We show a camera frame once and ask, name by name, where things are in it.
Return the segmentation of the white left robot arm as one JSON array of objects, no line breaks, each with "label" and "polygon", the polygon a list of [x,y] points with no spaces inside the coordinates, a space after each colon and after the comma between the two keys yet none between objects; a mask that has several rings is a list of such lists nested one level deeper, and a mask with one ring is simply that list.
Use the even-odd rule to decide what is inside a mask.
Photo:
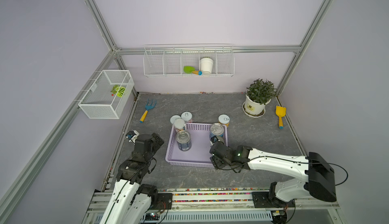
[{"label": "white left robot arm", "polygon": [[142,180],[150,169],[154,155],[164,144],[156,133],[139,134],[129,131],[126,138],[134,143],[131,157],[118,169],[116,183],[101,224],[139,224],[150,210],[161,210],[167,216],[172,209],[172,194],[160,194],[154,185]]}]

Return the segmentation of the dark labelled tin can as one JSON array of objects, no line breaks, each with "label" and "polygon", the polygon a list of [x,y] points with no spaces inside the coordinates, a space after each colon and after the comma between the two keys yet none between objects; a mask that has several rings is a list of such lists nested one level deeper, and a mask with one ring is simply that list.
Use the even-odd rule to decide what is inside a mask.
[{"label": "dark labelled tin can", "polygon": [[217,143],[217,142],[220,142],[220,143],[222,143],[223,145],[225,145],[225,139],[222,137],[222,136],[212,136],[211,138],[210,138],[210,144],[211,144],[211,146],[213,146],[215,143]]}]

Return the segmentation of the tall can with plastic lid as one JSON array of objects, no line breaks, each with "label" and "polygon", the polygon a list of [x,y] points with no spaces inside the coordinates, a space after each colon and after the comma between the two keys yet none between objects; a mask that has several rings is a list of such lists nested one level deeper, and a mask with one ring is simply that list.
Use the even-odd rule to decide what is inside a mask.
[{"label": "tall can with plastic lid", "polygon": [[176,133],[185,130],[186,127],[185,121],[182,118],[176,119],[173,123],[173,126]]}]

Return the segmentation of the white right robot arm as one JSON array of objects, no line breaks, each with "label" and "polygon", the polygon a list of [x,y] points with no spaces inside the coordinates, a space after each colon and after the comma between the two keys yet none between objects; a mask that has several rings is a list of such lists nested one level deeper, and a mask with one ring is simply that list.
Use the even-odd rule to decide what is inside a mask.
[{"label": "white right robot arm", "polygon": [[267,153],[247,146],[232,149],[222,142],[210,148],[211,162],[217,170],[266,170],[290,176],[284,182],[273,182],[267,196],[274,207],[284,207],[294,199],[313,197],[324,202],[335,202],[335,171],[330,163],[314,152],[308,156],[286,156]]}]

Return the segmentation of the dark blue tin can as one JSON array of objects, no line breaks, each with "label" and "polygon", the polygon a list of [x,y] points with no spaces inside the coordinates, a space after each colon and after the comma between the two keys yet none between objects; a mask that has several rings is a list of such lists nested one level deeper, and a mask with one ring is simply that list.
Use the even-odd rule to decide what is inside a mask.
[{"label": "dark blue tin can", "polygon": [[176,134],[176,142],[178,145],[178,148],[181,151],[188,151],[190,150],[192,143],[191,143],[191,135],[186,130],[182,130],[177,132]]}]

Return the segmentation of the blue Progresso soup can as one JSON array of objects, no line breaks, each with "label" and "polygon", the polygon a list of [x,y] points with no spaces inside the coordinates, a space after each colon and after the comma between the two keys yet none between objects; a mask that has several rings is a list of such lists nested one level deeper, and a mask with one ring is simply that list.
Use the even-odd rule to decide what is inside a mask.
[{"label": "blue Progresso soup can", "polygon": [[225,129],[224,126],[220,123],[214,123],[210,126],[209,137],[219,136],[224,138]]}]

